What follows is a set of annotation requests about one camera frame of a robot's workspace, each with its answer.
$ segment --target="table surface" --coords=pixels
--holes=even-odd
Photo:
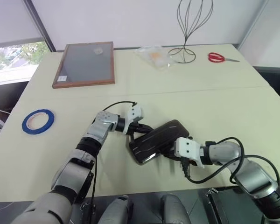
[[[201,143],[237,137],[246,154],[270,159],[280,173],[280,97],[231,45],[193,48],[196,61],[163,71],[132,50],[116,50],[116,84],[55,90],[51,85],[62,54],[46,55],[0,133],[0,202],[35,200],[50,191],[55,172],[96,113],[121,100],[141,105],[142,123],[156,128],[177,119]],[[212,51],[241,62],[209,63]],[[124,115],[129,107],[117,105],[110,112]],[[53,111],[55,122],[42,134],[28,135],[21,123],[37,109]],[[126,136],[109,134],[98,155],[97,196],[230,185],[227,170],[192,184],[178,162],[162,156],[137,165],[125,145]],[[268,164],[259,163],[274,176]],[[191,175],[199,180],[216,169],[194,167]]]

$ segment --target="red scissors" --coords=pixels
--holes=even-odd
[[[214,62],[214,63],[219,63],[219,62],[224,62],[224,61],[239,62],[238,60],[225,58],[224,56],[222,56],[218,53],[214,53],[214,52],[209,53],[209,61]]]

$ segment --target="plastic bag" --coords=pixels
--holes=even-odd
[[[135,52],[156,68],[169,68],[175,63],[169,55],[168,49],[160,45],[141,47],[136,49]]]

